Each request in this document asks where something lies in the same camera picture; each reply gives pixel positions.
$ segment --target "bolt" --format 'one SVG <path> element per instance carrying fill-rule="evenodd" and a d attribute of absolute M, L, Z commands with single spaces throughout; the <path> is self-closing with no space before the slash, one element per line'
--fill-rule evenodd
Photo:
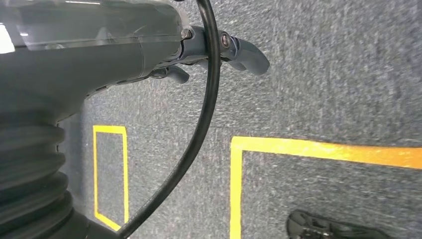
<path fill-rule="evenodd" d="M 192 37 L 192 33 L 191 31 L 189 31 L 189 29 L 183 29 L 182 30 L 182 39 L 189 39 Z"/>
<path fill-rule="evenodd" d="M 221 44 L 224 48 L 230 47 L 230 36 L 225 32 L 221 34 Z"/>

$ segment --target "gray carpet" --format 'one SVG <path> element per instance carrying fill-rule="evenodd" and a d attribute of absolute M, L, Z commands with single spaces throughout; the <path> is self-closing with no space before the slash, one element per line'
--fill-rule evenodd
<path fill-rule="evenodd" d="M 271 68 L 256 77 L 223 65 L 217 108 L 196 162 L 132 239 L 228 238 L 236 135 L 422 146 L 419 1 L 212 2 L 220 29 L 256 44 Z M 193 0 L 178 6 L 201 25 Z M 90 218 L 92 126 L 127 128 L 133 215 L 182 155 L 199 116 L 206 70 L 184 68 L 191 74 L 184 85 L 163 79 L 113 87 L 63 123 L 70 128 L 61 147 L 71 190 Z M 109 146 L 99 147 L 99 211 L 121 225 L 122 158 L 112 152 L 121 143 L 112 137 L 102 135 Z M 243 178 L 243 239 L 286 239 L 285 220 L 294 209 L 377 227 L 398 239 L 422 233 L 420 170 L 246 152 Z"/>

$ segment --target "black wire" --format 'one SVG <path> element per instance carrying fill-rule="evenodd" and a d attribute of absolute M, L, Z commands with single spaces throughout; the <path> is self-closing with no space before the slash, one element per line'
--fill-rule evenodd
<path fill-rule="evenodd" d="M 201 115 L 199 116 L 194 135 L 176 167 L 154 195 L 136 212 L 135 216 L 117 232 L 124 239 L 128 238 L 153 214 L 183 178 L 195 160 L 211 123 L 217 101 L 218 82 L 220 78 L 220 43 L 217 23 L 210 0 L 197 0 L 197 4 L 204 23 L 208 45 L 208 79 Z"/>

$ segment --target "clear plastic cover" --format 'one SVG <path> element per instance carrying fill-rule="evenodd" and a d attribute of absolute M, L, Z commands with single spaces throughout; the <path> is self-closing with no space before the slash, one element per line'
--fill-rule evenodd
<path fill-rule="evenodd" d="M 186 15 L 167 0 L 3 0 L 0 53 L 181 41 Z"/>

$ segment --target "yellow rectangle outline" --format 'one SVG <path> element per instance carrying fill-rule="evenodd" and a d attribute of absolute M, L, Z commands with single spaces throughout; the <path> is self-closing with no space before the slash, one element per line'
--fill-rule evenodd
<path fill-rule="evenodd" d="M 241 239 L 242 153 L 254 151 L 422 169 L 422 148 L 235 136 L 230 145 L 230 239 Z"/>
<path fill-rule="evenodd" d="M 121 226 L 98 212 L 98 171 L 97 171 L 97 133 L 116 133 L 122 135 L 123 141 L 123 207 L 124 222 L 129 221 L 129 180 L 127 168 L 127 134 L 126 127 L 114 125 L 94 125 L 93 126 L 93 151 L 94 151 L 94 216 L 112 228 L 118 231 Z"/>

